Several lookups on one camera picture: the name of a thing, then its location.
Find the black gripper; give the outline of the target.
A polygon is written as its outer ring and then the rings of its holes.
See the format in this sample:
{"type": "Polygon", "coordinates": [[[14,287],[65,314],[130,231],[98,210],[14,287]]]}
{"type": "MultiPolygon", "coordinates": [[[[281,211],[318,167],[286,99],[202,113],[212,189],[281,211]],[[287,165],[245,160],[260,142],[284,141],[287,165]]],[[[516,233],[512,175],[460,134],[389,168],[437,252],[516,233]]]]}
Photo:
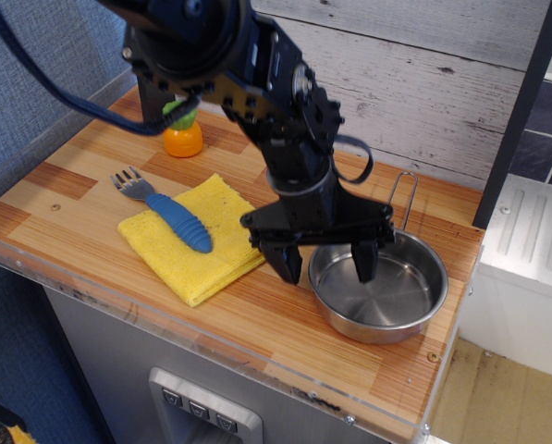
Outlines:
{"type": "Polygon", "coordinates": [[[351,244],[359,281],[375,279],[378,246],[395,240],[390,205],[347,191],[331,171],[309,189],[278,193],[277,202],[245,214],[240,223],[282,280],[297,285],[302,266],[297,246],[319,244],[351,244]]]}

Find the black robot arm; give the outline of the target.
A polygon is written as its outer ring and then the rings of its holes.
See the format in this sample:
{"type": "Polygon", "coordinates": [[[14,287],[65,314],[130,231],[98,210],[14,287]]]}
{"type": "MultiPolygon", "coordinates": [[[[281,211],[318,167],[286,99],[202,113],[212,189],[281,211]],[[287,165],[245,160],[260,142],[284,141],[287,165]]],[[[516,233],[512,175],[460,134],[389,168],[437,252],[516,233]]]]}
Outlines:
{"type": "Polygon", "coordinates": [[[347,244],[361,282],[395,239],[392,208],[344,188],[342,117],[301,50],[247,1],[109,1],[126,21],[125,58],[163,93],[219,105],[258,147],[277,201],[244,215],[251,245],[297,283],[302,245],[347,244]]]}

